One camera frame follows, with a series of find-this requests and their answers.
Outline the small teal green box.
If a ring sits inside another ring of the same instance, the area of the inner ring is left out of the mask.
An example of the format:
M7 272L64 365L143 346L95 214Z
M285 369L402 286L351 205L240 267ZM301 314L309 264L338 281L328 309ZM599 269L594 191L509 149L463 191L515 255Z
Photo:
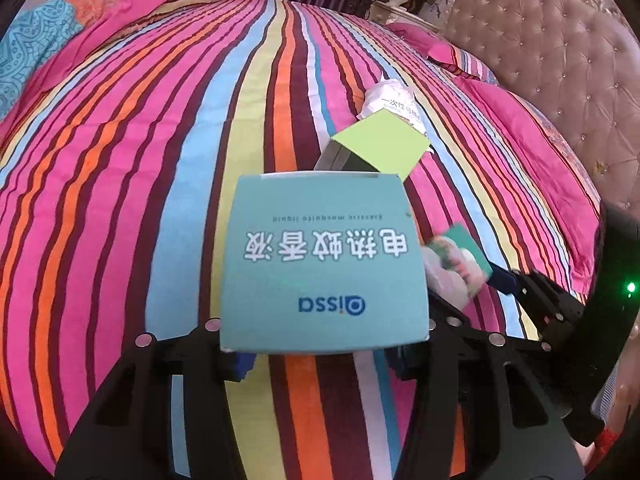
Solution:
M492 270L482 248L457 223L421 246L426 286L462 311L478 295Z

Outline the teal mosquito liquid box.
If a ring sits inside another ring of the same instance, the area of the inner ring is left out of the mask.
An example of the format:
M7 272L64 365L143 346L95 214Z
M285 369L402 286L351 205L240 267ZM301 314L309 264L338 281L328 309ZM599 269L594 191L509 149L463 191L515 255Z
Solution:
M224 248L220 344L337 354L426 341L416 226L396 174L239 178Z

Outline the pink white plastic packet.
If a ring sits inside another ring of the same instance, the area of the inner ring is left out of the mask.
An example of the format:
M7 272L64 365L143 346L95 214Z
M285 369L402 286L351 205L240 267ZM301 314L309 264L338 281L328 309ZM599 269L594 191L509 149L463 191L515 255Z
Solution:
M416 98L398 79L382 79L364 94L364 101L357 115L366 118L380 110L388 110L424 136L426 128L418 109Z

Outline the striped colourful bed sheet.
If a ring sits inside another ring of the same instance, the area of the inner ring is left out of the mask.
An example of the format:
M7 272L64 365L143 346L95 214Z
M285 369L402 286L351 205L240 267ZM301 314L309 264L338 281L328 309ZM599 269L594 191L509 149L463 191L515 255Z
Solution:
M388 29L279 0L171 0L62 59L1 124L1 404L45 470L137 334L218 312L239 177L311 169L381 79L414 92L431 140L406 184L421 237L462 223L492 261L574 292L500 129Z

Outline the far pink striped pillow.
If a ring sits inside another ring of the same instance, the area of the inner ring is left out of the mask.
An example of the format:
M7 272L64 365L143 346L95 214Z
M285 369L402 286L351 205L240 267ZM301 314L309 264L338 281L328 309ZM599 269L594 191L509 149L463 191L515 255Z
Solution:
M495 74L479 58L428 30L406 23L388 24L387 28L427 61L456 76L483 81L486 84L499 83Z

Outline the beige tufted headboard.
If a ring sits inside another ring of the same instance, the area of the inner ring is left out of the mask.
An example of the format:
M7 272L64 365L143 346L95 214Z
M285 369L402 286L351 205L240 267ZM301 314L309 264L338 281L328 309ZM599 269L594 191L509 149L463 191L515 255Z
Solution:
M559 130L599 194L639 213L639 40L614 0L454 0L444 37Z

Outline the blue patterned quilt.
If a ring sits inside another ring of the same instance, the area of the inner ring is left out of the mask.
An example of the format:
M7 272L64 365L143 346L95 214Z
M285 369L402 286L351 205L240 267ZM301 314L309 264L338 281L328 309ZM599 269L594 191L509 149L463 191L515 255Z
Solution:
M1 40L1 119L14 107L34 71L83 28L65 0L50 0L14 18Z

